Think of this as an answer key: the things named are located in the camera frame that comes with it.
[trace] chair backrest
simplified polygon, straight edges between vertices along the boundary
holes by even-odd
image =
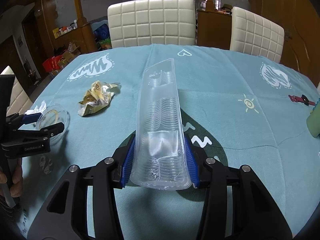
[[[1,75],[14,74],[12,69],[7,66]],[[17,78],[14,79],[14,84],[11,93],[10,106],[7,109],[7,116],[14,113],[24,114],[32,106],[32,102],[26,92],[23,90]]]
[[[230,50],[280,62],[284,30],[278,24],[239,7],[232,9]]]
[[[193,0],[137,0],[108,8],[113,48],[158,44],[194,45]]]

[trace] red basket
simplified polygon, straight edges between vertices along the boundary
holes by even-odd
[[[59,60],[62,58],[62,55],[59,55],[57,57],[51,57],[47,59],[45,62],[42,63],[45,71],[47,73],[53,71],[53,70],[59,70],[60,67],[58,65]]]
[[[53,70],[59,70],[60,67],[58,65],[58,62],[59,60],[62,58],[62,55],[59,55],[57,57],[52,57],[51,60],[52,60],[52,67],[53,67]]]
[[[45,62],[43,62],[42,65],[47,73],[49,73],[53,70],[51,58],[49,58]]]

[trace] human hand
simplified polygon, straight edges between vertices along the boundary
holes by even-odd
[[[12,175],[13,185],[10,188],[10,194],[12,197],[20,197],[23,190],[23,177],[22,177],[22,158],[18,159],[16,169]],[[0,171],[0,183],[7,183],[7,176]]]

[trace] wooden door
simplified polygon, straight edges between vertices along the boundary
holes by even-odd
[[[0,59],[0,73],[10,66],[20,85],[27,92],[33,84],[23,68],[12,36],[0,44]]]
[[[22,21],[22,28],[33,62],[41,78],[44,79],[48,73],[45,71],[42,63],[47,59],[47,55],[41,41],[34,10],[31,10]]]
[[[280,63],[320,81],[320,18],[309,0],[249,0],[251,11],[284,28]]]

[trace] light blue tablecloth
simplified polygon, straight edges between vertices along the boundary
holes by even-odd
[[[70,125],[64,140],[50,153],[23,160],[21,205],[27,218],[22,216],[18,225],[25,236],[70,165],[95,165],[135,130],[143,71],[168,58],[174,59],[181,109],[221,144],[229,166],[248,164],[254,169],[293,235],[305,225],[320,201],[320,141],[306,126],[312,107],[294,103],[288,95],[304,94],[317,101],[319,94],[311,81],[265,57],[153,44],[80,55],[39,96],[34,106],[43,100],[47,106],[63,105]],[[109,108],[80,117],[78,102],[96,80],[120,82],[121,93]],[[194,143],[203,141],[196,138]],[[159,191],[130,184],[115,190],[115,195],[125,239],[195,239],[203,191]],[[88,217],[93,235],[90,196]]]

